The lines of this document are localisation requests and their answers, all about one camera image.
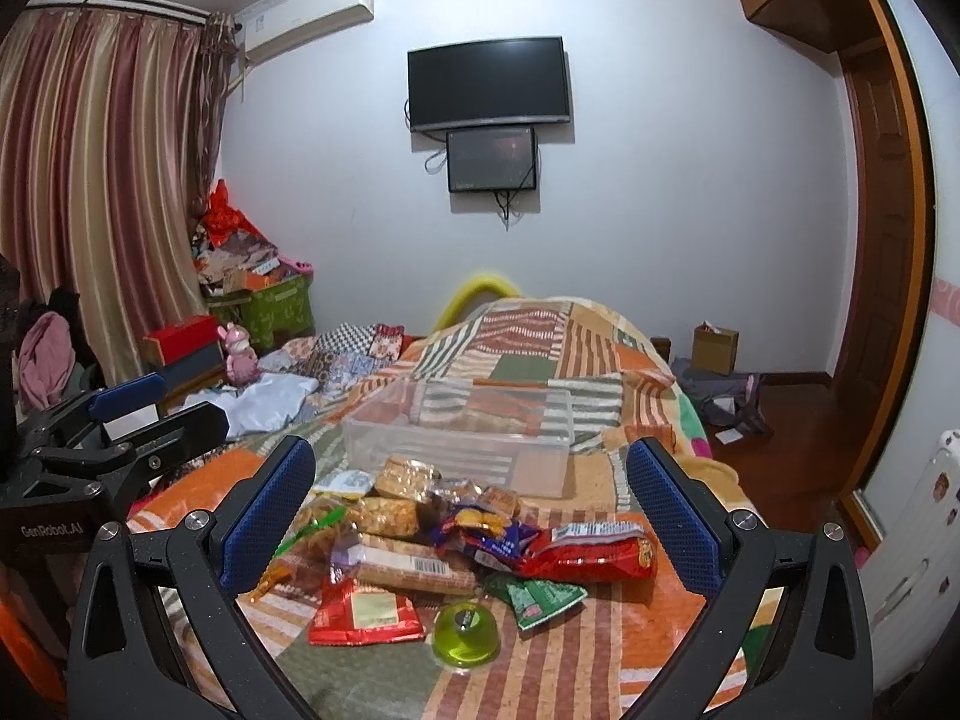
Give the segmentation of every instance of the screw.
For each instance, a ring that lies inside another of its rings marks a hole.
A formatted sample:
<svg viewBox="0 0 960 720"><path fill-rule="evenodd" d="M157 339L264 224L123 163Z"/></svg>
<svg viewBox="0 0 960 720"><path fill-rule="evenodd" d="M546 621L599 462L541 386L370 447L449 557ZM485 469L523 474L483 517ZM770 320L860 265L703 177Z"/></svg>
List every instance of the screw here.
<svg viewBox="0 0 960 720"><path fill-rule="evenodd" d="M117 533L120 533L119 522L104 522L97 531L97 538L100 541L110 541Z"/></svg>
<svg viewBox="0 0 960 720"><path fill-rule="evenodd" d="M843 528L835 522L827 522L827 524L824 525L824 536L831 541L843 541Z"/></svg>
<svg viewBox="0 0 960 720"><path fill-rule="evenodd" d="M757 527L757 524L760 523L757 515L747 509L736 509L731 512L730 519L733 520L733 524L736 525L737 528L740 528L741 531L752 531Z"/></svg>
<svg viewBox="0 0 960 720"><path fill-rule="evenodd" d="M210 522L210 512L205 512L203 509L197 509L184 517L184 525L188 531L199 531L205 528L208 522Z"/></svg>

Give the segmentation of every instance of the pink doll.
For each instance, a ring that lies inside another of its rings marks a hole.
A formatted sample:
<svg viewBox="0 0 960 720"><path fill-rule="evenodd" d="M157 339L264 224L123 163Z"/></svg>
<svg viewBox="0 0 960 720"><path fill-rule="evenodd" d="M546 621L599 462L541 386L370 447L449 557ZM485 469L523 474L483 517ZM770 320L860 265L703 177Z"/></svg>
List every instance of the pink doll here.
<svg viewBox="0 0 960 720"><path fill-rule="evenodd" d="M250 384L260 378L256 363L256 351L250 346L250 333L239 324L229 322L227 327L218 327L217 335L227 351L227 379L234 386Z"/></svg>

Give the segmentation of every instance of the curtain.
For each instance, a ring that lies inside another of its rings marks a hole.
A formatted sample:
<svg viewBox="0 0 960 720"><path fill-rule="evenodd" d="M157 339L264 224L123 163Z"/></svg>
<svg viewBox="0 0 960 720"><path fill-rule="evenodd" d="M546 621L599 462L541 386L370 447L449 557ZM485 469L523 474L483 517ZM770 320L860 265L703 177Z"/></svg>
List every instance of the curtain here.
<svg viewBox="0 0 960 720"><path fill-rule="evenodd" d="M144 335L205 313L189 245L202 44L200 26L51 8L0 46L0 251L23 298L80 293L111 383L141 372Z"/></svg>
<svg viewBox="0 0 960 720"><path fill-rule="evenodd" d="M193 148L197 191L190 208L194 221L199 221L209 209L209 190L220 152L220 133L227 107L230 67L237 55L234 33L235 22L231 15L211 13L200 38L190 128L197 139Z"/></svg>

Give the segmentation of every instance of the door frame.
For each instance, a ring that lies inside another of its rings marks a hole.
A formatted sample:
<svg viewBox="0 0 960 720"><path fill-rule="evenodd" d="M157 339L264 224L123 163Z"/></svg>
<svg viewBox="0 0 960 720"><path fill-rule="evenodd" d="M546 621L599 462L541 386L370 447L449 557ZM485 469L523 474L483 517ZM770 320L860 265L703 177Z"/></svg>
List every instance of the door frame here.
<svg viewBox="0 0 960 720"><path fill-rule="evenodd" d="M928 143L928 131L926 130L926 119L923 114L923 103L920 101L920 93L913 74L913 67L907 56L906 48L901 40L899 28L889 13L884 0L868 0L874 17L877 19L877 25L880 27L880 44L885 47L890 62L893 66L896 88L901 96L902 107L904 108L904 124L906 131L906 140L910 152L910 167L913 173L913 214L914 231L913 242L910 256L910 276L907 286L907 295L904 308L904 321L901 324L899 339L896 343L896 352L894 354L893 365L891 366L890 376L884 387L883 394L880 397L880 405L877 407L877 413L872 420L867 437L857 455L853 464L853 469L848 475L841 491L840 503L847 514L853 519L858 531L866 541L867 546L874 548L880 543L881 534L877 533L872 523L870 512L866 512L862 499L854 495L857 490L866 481L870 472L877 465L880 454L890 436L891 430L899 416L899 410L904 403L906 389L910 383L910 377L913 375L914 365L917 360L917 352L920 347L920 336L923 333L926 313L928 312L930 285L933 279L933 242L934 242L934 204L933 204L933 180L932 180L932 162L930 160L930 148ZM877 41L868 41L868 44L853 47L847 52L841 52L841 64L845 57L852 57L866 50L875 50L880 45ZM856 91L853 89L850 78L848 77L846 66L844 66L844 79L846 81L848 97L851 103L851 114L853 114L853 129L857 144L857 175L862 176L864 170L863 149L861 148L861 132L859 119L856 114ZM870 213L866 207L864 182L859 181L858 189L858 219L857 219L857 247L856 264L853 271L853 290L851 291L851 307L856 304L860 278L863 268L863 247L860 245L864 230L866 228L865 217ZM851 349L848 347L850 337L848 332L851 328L850 313L847 318L847 328L844 333L842 346L840 347L840 356L837 362L837 370L842 370L850 360ZM834 381L840 378L834 375Z"/></svg>

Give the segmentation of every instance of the patchwork blanket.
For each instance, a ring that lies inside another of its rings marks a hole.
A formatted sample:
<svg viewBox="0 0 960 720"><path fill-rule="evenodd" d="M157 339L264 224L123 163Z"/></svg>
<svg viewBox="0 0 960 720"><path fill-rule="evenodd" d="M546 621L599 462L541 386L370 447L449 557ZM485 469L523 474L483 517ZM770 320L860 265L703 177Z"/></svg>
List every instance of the patchwork blanket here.
<svg viewBox="0 0 960 720"><path fill-rule="evenodd" d="M630 442L646 436L659 439L728 509L752 509L736 473L709 459L692 405L648 338L630 322L587 300L506 299L468 322L417 341L400 360L358 383L317 419L220 456L141 509L131 519L131 529L171 527L190 509L213 508L237 479L256 472L288 433L311 443L318 475L346 467L340 419L397 377L480 379L571 392L573 492L559 500L525 499L523 516L529 522L546 527L625 518L648 525L624 472ZM246 597L238 603L267 650L323 717L620 717L656 677L704 603L683 589L662 550L658 559L661 570L654 583L592 586L582 608L531 637L520 635L506 605L486 600L501 632L501 654L470 676L443 670L421 642L311 647L305 629L317 601L302 586L280 586L256 603ZM167 591L164 600L198 684L228 706L176 592ZM414 600L430 628L440 602ZM768 593L755 628L770 622L777 600ZM713 706L736 696L746 676L741 652Z"/></svg>

